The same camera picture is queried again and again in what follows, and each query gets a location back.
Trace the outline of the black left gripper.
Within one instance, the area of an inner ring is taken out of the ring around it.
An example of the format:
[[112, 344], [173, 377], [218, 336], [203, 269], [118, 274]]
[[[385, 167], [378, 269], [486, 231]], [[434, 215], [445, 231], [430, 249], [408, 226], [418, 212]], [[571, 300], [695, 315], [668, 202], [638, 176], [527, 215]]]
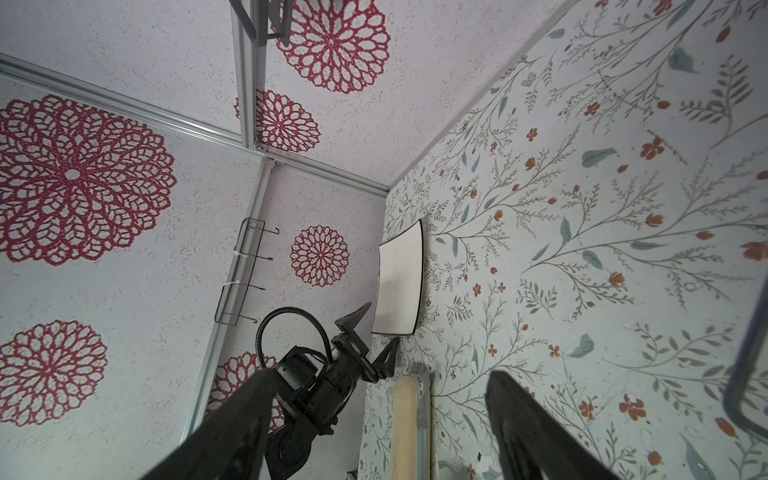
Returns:
[[392, 339], [371, 363], [368, 348], [355, 328], [372, 306], [335, 321], [340, 334], [331, 343], [337, 356], [317, 368], [310, 360], [314, 352], [294, 347], [277, 365], [277, 401], [286, 426], [305, 423], [317, 435], [329, 435], [359, 381], [375, 383], [395, 373], [400, 338]]

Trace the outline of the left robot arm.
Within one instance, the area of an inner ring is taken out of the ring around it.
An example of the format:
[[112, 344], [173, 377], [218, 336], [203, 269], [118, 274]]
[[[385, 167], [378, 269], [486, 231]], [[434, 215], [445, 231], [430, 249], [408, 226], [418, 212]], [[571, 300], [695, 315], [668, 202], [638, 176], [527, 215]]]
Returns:
[[360, 381], [375, 384], [394, 375], [399, 338], [394, 338], [374, 361], [355, 327], [370, 309], [365, 303], [335, 321], [340, 333], [329, 338], [319, 321], [296, 307], [281, 307], [267, 314], [255, 337], [261, 367], [267, 366], [263, 336], [267, 325], [280, 315], [294, 314], [307, 320], [320, 334], [323, 352], [294, 346], [274, 367], [276, 398], [284, 423], [268, 436], [265, 455], [270, 476], [288, 479], [307, 462], [314, 439], [331, 435], [338, 416]]

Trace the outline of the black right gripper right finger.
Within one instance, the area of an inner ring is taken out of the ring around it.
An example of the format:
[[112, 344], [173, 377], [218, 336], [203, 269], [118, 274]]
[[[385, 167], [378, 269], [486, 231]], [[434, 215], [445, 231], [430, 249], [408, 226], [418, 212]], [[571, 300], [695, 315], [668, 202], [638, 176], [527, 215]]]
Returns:
[[615, 479], [512, 376], [490, 373], [485, 394], [505, 479]]

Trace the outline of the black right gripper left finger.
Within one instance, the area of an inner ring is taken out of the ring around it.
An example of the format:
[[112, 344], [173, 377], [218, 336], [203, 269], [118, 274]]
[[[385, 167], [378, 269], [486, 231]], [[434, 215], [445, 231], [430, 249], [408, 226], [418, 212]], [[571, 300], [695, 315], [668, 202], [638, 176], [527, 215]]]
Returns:
[[257, 479], [267, 448], [276, 374], [251, 375], [145, 480]]

